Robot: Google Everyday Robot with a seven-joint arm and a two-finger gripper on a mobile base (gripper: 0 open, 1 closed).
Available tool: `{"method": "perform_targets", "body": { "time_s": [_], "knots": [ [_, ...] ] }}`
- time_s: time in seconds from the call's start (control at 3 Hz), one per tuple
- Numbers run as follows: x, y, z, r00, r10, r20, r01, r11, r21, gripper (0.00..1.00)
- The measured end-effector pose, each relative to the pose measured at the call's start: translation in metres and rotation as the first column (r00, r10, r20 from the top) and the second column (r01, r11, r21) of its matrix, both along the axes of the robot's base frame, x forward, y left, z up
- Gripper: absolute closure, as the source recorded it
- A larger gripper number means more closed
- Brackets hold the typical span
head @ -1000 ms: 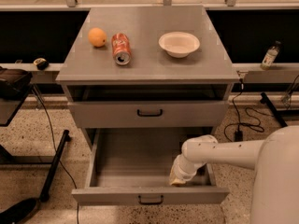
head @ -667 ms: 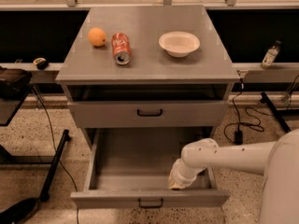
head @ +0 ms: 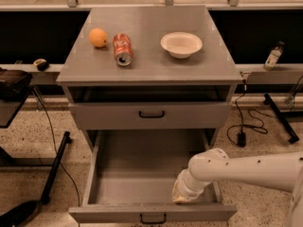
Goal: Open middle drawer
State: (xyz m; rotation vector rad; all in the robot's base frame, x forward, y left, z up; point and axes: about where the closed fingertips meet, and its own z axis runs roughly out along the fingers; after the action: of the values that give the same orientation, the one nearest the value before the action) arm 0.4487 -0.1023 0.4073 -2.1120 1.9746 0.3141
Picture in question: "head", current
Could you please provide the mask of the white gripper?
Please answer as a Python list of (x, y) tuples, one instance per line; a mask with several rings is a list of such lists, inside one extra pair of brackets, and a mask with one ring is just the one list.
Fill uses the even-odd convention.
[(184, 204), (196, 201), (210, 182), (196, 180), (188, 169), (184, 169), (178, 175), (172, 188), (172, 200), (176, 204)]

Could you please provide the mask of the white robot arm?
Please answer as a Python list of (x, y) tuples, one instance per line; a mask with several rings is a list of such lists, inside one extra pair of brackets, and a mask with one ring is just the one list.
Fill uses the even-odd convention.
[(213, 148), (190, 158), (172, 189), (175, 203), (196, 201), (213, 182), (248, 183), (292, 193), (286, 227), (303, 226), (303, 152), (229, 158)]

